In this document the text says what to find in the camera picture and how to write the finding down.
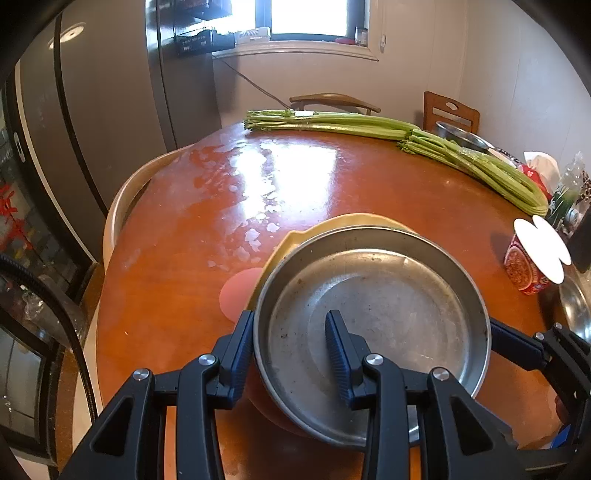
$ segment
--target blue gripper pad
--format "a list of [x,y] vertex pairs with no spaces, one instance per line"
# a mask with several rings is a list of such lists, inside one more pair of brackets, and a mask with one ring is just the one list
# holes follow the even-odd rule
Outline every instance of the blue gripper pad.
[[254,313],[248,310],[242,312],[221,361],[220,380],[229,389],[227,396],[232,406],[244,392],[246,375],[252,358],[253,323]]
[[330,364],[339,386],[339,395],[351,408],[355,400],[353,387],[363,382],[363,372],[343,317],[338,310],[331,310],[326,314],[324,332]]

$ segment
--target bolt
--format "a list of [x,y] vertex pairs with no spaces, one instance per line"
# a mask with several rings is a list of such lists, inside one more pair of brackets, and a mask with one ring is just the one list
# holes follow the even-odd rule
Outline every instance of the bolt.
[[365,361],[370,365],[381,365],[384,363],[384,357],[379,353],[370,353],[365,357]]
[[211,365],[215,361],[215,356],[210,353],[204,353],[202,356],[199,357],[199,365],[204,365],[205,367]]
[[147,368],[138,368],[134,372],[134,379],[135,380],[145,380],[146,378],[148,378],[149,374],[150,374],[150,371]]
[[433,376],[438,380],[444,381],[449,378],[449,372],[443,367],[437,367],[433,369]]

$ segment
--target green vegetable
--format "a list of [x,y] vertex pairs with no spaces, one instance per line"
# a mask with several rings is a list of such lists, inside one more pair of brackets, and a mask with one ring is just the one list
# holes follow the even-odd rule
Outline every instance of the green vegetable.
[[548,201],[526,175],[502,160],[482,152],[462,148],[416,125],[360,113],[293,110],[250,111],[244,127],[251,130],[305,130],[337,132],[398,142],[401,150],[423,155],[480,180],[529,215],[544,216]]

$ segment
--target window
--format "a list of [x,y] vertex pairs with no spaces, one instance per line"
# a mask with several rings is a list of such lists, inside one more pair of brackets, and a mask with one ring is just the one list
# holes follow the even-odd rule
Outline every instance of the window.
[[270,27],[272,40],[355,38],[365,26],[365,0],[232,0],[232,15],[201,22],[219,33]]

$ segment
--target curved wooden chair rail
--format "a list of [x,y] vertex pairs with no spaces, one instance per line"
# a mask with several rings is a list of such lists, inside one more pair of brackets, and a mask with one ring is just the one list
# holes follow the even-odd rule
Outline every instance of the curved wooden chair rail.
[[123,225],[125,224],[132,208],[141,197],[140,193],[142,193],[144,187],[158,171],[169,165],[191,146],[192,145],[187,145],[186,147],[165,153],[164,155],[160,155],[159,157],[150,160],[138,168],[121,186],[109,208],[109,214],[107,215],[105,223],[105,231],[103,233],[103,263],[105,265],[105,271],[111,260],[113,249],[115,248],[119,234],[123,229]]
[[341,93],[314,93],[312,95],[300,95],[297,97],[290,97],[290,102],[299,103],[300,107],[302,107],[304,103],[318,103],[320,105],[332,106],[355,106],[365,108],[365,115],[371,115],[371,112],[380,113],[382,111],[380,107]]
[[[462,130],[471,132],[473,134],[478,133],[478,123],[480,123],[480,112],[474,110],[463,103],[454,100],[453,98],[444,97],[433,92],[425,92],[424,98],[424,113],[423,113],[423,130],[425,132],[433,131],[436,122],[446,122],[448,124],[455,125]],[[448,113],[460,119],[467,120],[468,125],[461,123],[457,120],[447,118],[442,115],[438,115],[433,109]]]

